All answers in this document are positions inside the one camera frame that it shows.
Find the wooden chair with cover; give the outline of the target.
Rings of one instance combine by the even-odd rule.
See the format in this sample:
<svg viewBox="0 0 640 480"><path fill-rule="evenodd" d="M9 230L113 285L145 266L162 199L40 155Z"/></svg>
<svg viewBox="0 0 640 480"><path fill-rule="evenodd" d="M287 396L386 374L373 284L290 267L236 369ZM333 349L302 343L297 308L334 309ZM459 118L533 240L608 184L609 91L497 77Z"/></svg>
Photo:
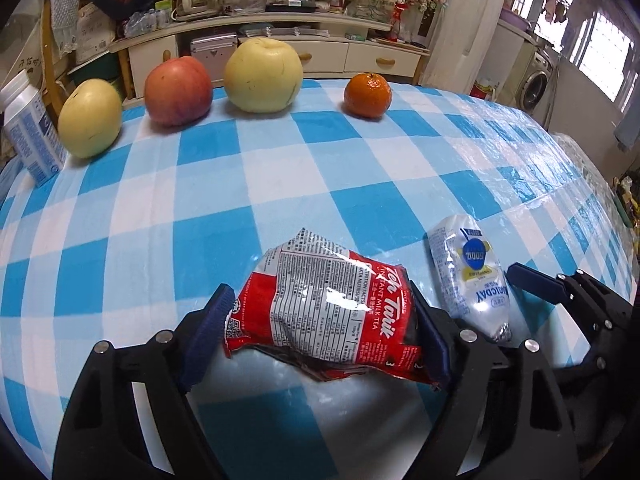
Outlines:
<svg viewBox="0 0 640 480"><path fill-rule="evenodd" d="M55 116L64 104L55 63L77 49L79 0L42 0L40 44L43 90Z"/></svg>

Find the red white milk tea packet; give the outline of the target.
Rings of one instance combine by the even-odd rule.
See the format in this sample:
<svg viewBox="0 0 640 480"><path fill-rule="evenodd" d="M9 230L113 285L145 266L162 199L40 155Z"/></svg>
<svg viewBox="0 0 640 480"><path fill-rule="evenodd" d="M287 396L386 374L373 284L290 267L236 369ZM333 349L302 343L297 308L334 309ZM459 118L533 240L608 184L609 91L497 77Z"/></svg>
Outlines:
<svg viewBox="0 0 640 480"><path fill-rule="evenodd" d="M437 385L403 266L310 232L268 249L224 323L224 352L256 349L329 382L378 370Z"/></svg>

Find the large yellow pear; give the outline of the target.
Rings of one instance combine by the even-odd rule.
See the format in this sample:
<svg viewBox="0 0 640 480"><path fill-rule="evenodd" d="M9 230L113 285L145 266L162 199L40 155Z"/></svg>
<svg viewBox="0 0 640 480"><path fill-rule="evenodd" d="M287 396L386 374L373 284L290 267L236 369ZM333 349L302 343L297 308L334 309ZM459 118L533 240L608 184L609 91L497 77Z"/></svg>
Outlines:
<svg viewBox="0 0 640 480"><path fill-rule="evenodd" d="M122 100L105 80L85 80L68 97L58 115L58 137L77 158L106 151L122 128Z"/></svg>

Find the red apple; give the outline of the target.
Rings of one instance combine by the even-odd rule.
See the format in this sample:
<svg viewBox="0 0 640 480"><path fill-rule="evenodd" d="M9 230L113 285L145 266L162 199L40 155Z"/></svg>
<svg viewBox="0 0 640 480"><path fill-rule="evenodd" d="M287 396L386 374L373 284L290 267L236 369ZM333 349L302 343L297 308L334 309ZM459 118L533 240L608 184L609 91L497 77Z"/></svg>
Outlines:
<svg viewBox="0 0 640 480"><path fill-rule="evenodd" d="M193 56L171 58L146 77L143 99L152 122L166 128L180 127L209 112L212 81Z"/></svg>

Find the washing machine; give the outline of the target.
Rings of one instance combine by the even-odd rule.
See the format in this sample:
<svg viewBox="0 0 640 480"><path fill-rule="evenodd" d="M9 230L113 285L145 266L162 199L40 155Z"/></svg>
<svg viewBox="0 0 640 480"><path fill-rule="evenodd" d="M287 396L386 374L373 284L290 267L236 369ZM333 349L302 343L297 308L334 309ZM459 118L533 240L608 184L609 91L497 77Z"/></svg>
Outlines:
<svg viewBox="0 0 640 480"><path fill-rule="evenodd" d="M553 72L554 65L549 55L544 50L537 49L514 93L516 106L520 110L533 114L549 87Z"/></svg>

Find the small yellow pear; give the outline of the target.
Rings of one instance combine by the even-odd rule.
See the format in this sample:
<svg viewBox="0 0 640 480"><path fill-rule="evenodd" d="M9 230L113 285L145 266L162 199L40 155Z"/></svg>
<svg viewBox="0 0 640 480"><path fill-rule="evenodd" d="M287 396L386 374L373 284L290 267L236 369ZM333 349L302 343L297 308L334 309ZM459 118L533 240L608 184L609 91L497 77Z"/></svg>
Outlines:
<svg viewBox="0 0 640 480"><path fill-rule="evenodd" d="M224 91L247 113L273 114L289 107L304 78L298 53L286 42L255 37L242 42L224 66Z"/></svg>

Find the blue white checkered tablecloth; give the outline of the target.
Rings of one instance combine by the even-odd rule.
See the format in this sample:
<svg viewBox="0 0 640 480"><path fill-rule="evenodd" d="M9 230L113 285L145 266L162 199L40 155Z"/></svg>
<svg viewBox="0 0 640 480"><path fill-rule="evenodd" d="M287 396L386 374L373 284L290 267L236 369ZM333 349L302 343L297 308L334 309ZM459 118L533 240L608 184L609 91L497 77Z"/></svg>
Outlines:
<svg viewBox="0 0 640 480"><path fill-rule="evenodd" d="M214 90L183 130L133 108L93 162L67 159L41 186L16 176L1 204L1 417L44 474L98 340L143 344L219 283L238 293L300 229L401 264L436 306L426 232L470 214L503 269L579 268L634 300L632 249L528 115L392 84L390 110L367 122L341 110L344 87L305 81L276 116ZM400 479L442 406L436 391L378 373L315 382L245 349L217 353L190 400L232 479Z"/></svg>

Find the white tv cabinet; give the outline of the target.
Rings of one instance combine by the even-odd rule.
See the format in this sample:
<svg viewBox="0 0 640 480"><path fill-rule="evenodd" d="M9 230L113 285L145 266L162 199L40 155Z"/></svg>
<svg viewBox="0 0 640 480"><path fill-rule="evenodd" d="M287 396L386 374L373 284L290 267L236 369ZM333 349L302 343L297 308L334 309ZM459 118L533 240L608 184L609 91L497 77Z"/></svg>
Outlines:
<svg viewBox="0 0 640 480"><path fill-rule="evenodd" d="M417 84L430 52L376 38L377 32L389 32L392 26L343 14L276 12L234 14L177 22L146 34L116 40L108 50L118 56L126 97L140 100L146 77L161 62L189 52L194 39L234 35L239 44L248 38L241 32L246 26L256 30L272 25L271 35L290 44L297 52L307 78L350 78L371 72L390 81Z"/></svg>

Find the clear white blue plastic wrapper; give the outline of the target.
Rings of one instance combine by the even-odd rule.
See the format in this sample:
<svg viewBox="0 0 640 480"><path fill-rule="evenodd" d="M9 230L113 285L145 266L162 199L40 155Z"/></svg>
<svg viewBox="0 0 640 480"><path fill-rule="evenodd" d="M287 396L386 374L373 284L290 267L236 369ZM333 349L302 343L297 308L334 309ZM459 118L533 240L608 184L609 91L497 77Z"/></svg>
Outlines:
<svg viewBox="0 0 640 480"><path fill-rule="evenodd" d="M427 232L444 309L495 342L511 339L510 297L499 260L468 214L442 219Z"/></svg>

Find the small orange tangerine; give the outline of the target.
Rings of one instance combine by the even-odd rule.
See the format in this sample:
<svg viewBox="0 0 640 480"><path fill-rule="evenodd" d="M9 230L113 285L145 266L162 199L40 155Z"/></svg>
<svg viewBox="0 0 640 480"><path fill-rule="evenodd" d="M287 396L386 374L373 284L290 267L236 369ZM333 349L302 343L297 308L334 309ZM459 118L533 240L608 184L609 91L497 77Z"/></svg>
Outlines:
<svg viewBox="0 0 640 480"><path fill-rule="evenodd" d="M393 91L386 79L375 73L353 76L343 94L344 107L350 114L381 119L393 101Z"/></svg>

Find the white blue milk bottle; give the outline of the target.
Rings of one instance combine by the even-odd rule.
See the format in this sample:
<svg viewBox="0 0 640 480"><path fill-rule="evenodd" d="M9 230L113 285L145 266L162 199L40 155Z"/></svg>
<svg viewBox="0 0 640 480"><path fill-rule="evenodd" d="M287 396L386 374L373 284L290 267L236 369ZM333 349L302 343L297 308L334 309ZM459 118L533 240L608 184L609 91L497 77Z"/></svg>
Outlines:
<svg viewBox="0 0 640 480"><path fill-rule="evenodd" d="M1 89L3 132L35 181L41 186L63 169L66 151L40 91L32 84L26 70L18 72Z"/></svg>

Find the white curtain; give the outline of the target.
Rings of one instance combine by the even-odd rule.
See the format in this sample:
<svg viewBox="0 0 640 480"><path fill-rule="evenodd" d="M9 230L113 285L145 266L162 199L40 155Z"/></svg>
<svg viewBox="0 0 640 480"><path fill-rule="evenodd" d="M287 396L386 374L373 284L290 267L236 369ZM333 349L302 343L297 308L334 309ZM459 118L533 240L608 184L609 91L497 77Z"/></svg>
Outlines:
<svg viewBox="0 0 640 480"><path fill-rule="evenodd" d="M469 92L488 51L504 0L445 0L420 85Z"/></svg>

